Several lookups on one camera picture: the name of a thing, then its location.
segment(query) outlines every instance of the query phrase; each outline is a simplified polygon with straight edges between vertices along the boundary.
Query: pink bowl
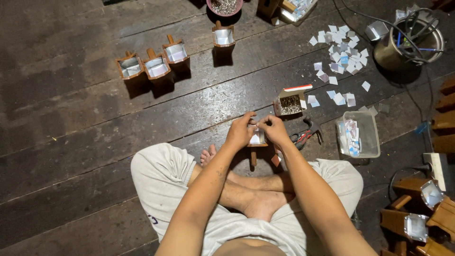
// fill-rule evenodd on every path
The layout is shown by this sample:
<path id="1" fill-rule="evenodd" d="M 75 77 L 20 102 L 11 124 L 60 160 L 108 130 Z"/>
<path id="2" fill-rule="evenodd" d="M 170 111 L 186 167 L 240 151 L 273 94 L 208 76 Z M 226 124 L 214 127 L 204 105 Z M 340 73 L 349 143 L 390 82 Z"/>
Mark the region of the pink bowl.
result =
<path id="1" fill-rule="evenodd" d="M 235 12 L 231 13 L 231 14 L 221 14 L 221 13 L 217 13 L 215 12 L 213 9 L 212 9 L 212 1 L 211 0 L 207 0 L 207 6 L 209 7 L 209 9 L 216 15 L 218 16 L 221 16 L 221 17 L 230 17 L 236 13 L 238 13 L 238 11 L 240 11 L 240 9 L 242 8 L 242 5 L 243 5 L 243 0 L 237 0 L 237 10 L 235 10 Z"/>

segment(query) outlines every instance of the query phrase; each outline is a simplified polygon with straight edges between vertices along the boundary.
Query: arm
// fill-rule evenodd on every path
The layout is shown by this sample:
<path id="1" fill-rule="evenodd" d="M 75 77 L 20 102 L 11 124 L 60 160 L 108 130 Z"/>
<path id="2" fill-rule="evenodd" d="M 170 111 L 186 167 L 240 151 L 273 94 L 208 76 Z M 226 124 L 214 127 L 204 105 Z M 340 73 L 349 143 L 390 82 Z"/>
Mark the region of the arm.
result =
<path id="1" fill-rule="evenodd" d="M 255 127 L 247 128 L 256 113 L 233 121 L 226 142 L 196 177 L 172 215 L 156 256 L 198 256 L 205 226 L 220 197 L 234 155 L 246 146 Z"/>
<path id="2" fill-rule="evenodd" d="M 289 139 L 281 119 L 269 115 L 257 126 L 281 148 L 302 211 L 329 252 L 334 256 L 377 255 L 357 232 L 332 188 Z"/>

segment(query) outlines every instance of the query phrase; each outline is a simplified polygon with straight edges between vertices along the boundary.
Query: hand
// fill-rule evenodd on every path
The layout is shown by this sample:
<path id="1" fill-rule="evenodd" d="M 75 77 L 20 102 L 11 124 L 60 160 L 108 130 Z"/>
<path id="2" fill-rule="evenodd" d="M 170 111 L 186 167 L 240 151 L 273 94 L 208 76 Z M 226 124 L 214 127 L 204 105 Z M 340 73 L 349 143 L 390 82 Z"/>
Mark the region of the hand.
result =
<path id="1" fill-rule="evenodd" d="M 265 122 L 271 122 L 272 125 L 268 126 Z M 282 147 L 285 143 L 292 143 L 291 139 L 289 139 L 288 132 L 284 127 L 283 121 L 276 116 L 268 115 L 259 120 L 259 122 L 256 123 L 256 126 L 264 130 L 267 138 L 279 147 Z"/>
<path id="2" fill-rule="evenodd" d="M 256 113 L 253 111 L 247 112 L 243 117 L 238 118 L 232 122 L 231 127 L 227 133 L 225 145 L 229 145 L 236 152 L 245 147 L 251 140 L 254 130 L 257 127 L 248 127 L 252 123 L 251 117 L 255 117 Z"/>

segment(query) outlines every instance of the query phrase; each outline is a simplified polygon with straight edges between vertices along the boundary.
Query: hammer head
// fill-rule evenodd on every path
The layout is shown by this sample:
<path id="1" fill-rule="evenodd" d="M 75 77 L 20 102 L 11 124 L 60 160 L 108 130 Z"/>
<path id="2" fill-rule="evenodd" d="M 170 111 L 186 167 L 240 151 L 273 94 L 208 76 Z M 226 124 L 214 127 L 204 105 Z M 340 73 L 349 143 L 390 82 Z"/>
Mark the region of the hammer head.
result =
<path id="1" fill-rule="evenodd" d="M 310 134 L 311 135 L 317 134 L 319 144 L 322 144 L 322 142 L 324 142 L 324 138 L 322 137 L 321 127 L 317 123 L 313 123 L 313 121 L 311 121 L 311 117 L 307 116 L 303 119 L 303 121 L 308 125 L 309 127 L 308 130 L 310 130 Z"/>

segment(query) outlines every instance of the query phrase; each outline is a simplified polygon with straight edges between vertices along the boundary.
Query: bowl of nails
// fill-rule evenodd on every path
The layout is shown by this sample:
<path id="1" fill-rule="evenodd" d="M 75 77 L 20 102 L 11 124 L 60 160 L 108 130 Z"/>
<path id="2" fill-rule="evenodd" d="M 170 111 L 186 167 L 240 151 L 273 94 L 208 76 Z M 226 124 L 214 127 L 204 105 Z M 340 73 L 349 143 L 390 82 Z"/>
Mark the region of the bowl of nails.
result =
<path id="1" fill-rule="evenodd" d="M 221 17 L 231 17 L 242 8 L 243 0 L 207 0 L 208 8 Z"/>

